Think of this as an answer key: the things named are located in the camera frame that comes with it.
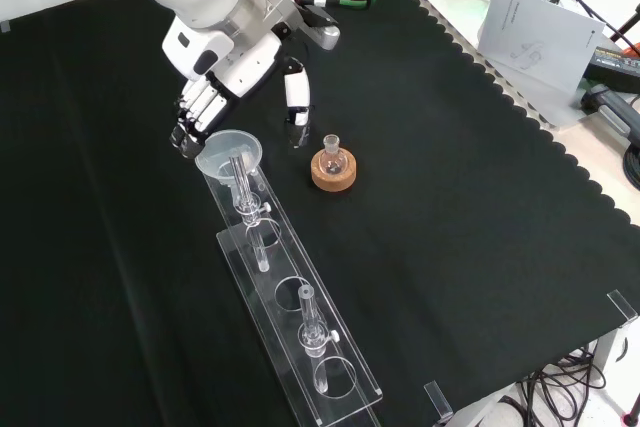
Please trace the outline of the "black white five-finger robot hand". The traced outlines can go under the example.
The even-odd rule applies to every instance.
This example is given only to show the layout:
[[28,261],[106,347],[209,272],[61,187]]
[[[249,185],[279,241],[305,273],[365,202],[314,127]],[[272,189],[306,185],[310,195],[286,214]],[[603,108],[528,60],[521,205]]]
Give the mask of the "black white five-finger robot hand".
[[287,106],[286,121],[301,132],[309,124],[310,83],[304,65],[283,54],[293,29],[280,22],[253,46],[241,45],[218,30],[197,32],[175,19],[162,50],[186,83],[178,96],[171,144],[195,159],[207,139],[228,114],[282,69]]

